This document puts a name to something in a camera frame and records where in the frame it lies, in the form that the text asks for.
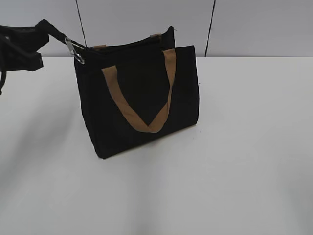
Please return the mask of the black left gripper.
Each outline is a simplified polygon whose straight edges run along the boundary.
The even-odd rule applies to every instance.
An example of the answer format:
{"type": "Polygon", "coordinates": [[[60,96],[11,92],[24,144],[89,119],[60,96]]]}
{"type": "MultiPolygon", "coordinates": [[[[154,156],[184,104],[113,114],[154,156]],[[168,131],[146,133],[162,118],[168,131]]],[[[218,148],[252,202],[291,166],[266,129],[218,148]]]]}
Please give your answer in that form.
{"type": "Polygon", "coordinates": [[[85,63],[76,51],[76,48],[85,50],[85,47],[42,19],[36,27],[0,27],[0,67],[6,71],[36,71],[42,68],[42,55],[38,50],[49,42],[48,35],[66,44],[70,54],[80,64],[85,63]]]}

